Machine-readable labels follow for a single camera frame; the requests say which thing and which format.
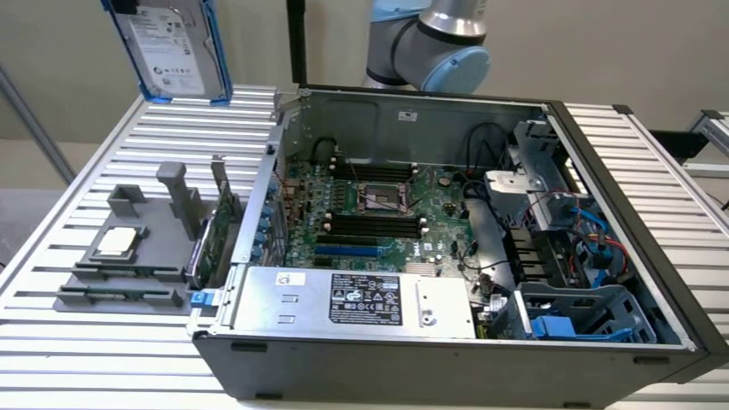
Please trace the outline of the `hard disk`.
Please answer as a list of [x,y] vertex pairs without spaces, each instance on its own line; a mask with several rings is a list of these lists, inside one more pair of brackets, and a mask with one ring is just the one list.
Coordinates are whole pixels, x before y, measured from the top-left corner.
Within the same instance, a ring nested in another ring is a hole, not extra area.
[[216,0],[100,0],[150,103],[232,100]]

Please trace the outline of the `grey metal disk bay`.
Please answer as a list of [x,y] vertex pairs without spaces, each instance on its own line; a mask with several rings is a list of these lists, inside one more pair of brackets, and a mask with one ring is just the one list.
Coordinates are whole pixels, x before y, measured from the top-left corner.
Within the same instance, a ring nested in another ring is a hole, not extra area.
[[554,288],[526,282],[516,287],[491,323],[487,335],[510,340],[540,340],[531,321],[539,316],[570,317],[576,340],[588,343],[656,343],[658,336],[635,295],[622,285],[591,289]]

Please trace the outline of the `CPU socket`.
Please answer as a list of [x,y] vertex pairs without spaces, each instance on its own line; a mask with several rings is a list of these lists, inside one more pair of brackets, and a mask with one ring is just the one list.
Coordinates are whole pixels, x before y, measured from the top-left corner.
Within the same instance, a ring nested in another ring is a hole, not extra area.
[[358,211],[408,214],[410,188],[406,183],[360,183],[358,185]]

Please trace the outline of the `green motherboard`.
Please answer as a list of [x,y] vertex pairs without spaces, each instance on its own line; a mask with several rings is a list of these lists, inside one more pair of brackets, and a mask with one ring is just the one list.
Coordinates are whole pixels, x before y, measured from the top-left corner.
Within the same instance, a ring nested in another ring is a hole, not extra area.
[[[475,219],[492,212],[488,190],[466,172],[298,161],[274,176],[286,211],[284,266],[463,278],[479,297],[495,291],[506,260],[478,254]],[[358,185],[367,182],[406,183],[411,212],[360,213]]]

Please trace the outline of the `black open PC case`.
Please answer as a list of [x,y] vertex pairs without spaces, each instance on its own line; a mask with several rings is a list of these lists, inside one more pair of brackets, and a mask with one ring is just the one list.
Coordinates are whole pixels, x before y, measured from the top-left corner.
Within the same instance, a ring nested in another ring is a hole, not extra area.
[[603,408],[725,363],[563,102],[311,87],[214,324],[243,401]]

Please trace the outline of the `silver power supply unit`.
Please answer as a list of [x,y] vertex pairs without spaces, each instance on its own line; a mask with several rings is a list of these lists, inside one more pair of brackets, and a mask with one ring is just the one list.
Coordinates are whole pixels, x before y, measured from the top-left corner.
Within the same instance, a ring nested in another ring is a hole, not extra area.
[[238,335],[324,339],[472,339],[462,278],[255,266],[224,329]]

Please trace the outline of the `green graphics card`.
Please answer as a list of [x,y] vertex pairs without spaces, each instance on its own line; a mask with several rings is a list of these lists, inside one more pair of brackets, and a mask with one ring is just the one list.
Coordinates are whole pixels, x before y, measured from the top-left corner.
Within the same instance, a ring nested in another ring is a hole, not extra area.
[[214,156],[211,171],[219,197],[208,217],[203,220],[203,231],[186,271],[188,287],[192,290],[218,288],[224,285],[244,213],[239,195],[232,191],[224,159],[220,155]]

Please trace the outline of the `grey metal drive cage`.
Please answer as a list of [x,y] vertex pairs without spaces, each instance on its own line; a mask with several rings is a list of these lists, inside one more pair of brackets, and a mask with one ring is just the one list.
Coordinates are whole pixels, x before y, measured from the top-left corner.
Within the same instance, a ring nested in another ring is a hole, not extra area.
[[590,197],[576,192],[563,175],[564,163],[555,157],[560,148],[548,121],[516,125],[502,168],[484,177],[491,203],[511,226],[540,231],[578,227],[579,207]]

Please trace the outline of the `grey parts rack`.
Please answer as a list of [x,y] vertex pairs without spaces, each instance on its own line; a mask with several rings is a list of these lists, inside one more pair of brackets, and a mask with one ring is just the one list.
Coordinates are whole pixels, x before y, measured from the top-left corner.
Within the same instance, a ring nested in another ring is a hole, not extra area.
[[[187,186],[184,163],[166,161],[162,163],[155,178],[170,194],[168,198],[148,196],[138,184],[115,186],[107,204],[111,214],[99,233],[92,239],[82,259],[74,264],[122,265],[146,267],[175,267],[183,271],[179,280],[158,278],[106,277],[71,278],[62,286],[90,286],[124,289],[175,290],[178,298],[163,301],[123,300],[62,300],[56,297],[54,310],[66,313],[119,313],[119,314],[170,314],[187,315],[191,312],[191,294],[186,271],[192,258],[192,250],[203,231],[210,206],[202,201],[200,193]],[[111,227],[138,228],[138,239],[131,252],[124,256],[103,256],[96,253],[100,239]]]

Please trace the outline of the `blue plastic drive clip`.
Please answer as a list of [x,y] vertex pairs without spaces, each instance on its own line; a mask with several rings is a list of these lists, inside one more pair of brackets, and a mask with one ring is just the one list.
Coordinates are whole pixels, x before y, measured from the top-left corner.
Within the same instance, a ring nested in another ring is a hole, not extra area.
[[539,316],[531,321],[532,334],[540,340],[576,340],[570,317]]

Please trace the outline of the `silver CPU chip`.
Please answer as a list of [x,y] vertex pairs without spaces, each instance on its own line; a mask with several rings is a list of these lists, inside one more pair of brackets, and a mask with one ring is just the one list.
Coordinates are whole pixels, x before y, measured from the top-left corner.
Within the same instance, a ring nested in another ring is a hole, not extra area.
[[111,227],[100,239],[96,253],[103,256],[124,256],[131,252],[136,239],[136,227]]

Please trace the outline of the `green RAM stick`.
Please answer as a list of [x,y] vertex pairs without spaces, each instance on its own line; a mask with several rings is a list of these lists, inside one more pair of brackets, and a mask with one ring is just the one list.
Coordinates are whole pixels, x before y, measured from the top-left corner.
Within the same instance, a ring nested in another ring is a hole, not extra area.
[[179,280],[184,275],[180,268],[156,266],[122,266],[122,265],[83,265],[76,264],[71,270],[80,278],[132,277],[158,278],[159,280]]
[[175,290],[155,289],[124,289],[82,286],[60,286],[56,297],[62,300],[106,300],[115,299],[123,301],[151,301],[162,299],[163,301],[175,300],[178,294]]

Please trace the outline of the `black vertical post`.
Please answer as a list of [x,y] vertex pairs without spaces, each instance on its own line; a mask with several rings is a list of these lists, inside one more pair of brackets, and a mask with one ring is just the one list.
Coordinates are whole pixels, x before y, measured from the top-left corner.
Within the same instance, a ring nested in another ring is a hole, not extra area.
[[292,82],[298,85],[306,85],[308,83],[306,11],[306,0],[287,0],[287,30]]

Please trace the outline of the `aluminium frame table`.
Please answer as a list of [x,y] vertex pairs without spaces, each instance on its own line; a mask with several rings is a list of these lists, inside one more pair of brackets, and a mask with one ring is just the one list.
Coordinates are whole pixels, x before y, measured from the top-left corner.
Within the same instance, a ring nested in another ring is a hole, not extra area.
[[729,110],[704,109],[685,130],[651,130],[689,177],[729,212]]

